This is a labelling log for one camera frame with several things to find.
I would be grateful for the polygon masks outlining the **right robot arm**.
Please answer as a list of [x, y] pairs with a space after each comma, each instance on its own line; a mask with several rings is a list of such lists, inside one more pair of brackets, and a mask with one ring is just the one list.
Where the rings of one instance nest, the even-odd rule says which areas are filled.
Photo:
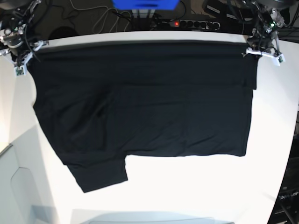
[[[43, 15], [34, 21], [35, 11], [41, 3], [46, 9]], [[12, 58], [12, 64], [24, 67], [36, 52], [44, 45], [35, 28], [49, 12], [51, 0], [2, 0], [0, 2], [0, 55]]]

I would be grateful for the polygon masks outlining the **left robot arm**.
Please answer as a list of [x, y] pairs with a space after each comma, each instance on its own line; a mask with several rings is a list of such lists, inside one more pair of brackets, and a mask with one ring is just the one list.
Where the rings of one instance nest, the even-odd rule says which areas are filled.
[[282, 63], [285, 59], [279, 49], [278, 30], [285, 26], [281, 11], [293, 6], [294, 0], [244, 0], [242, 2], [252, 13], [252, 18], [242, 15], [235, 17], [242, 25], [252, 27], [252, 35], [247, 38], [249, 47], [245, 55], [265, 56]]

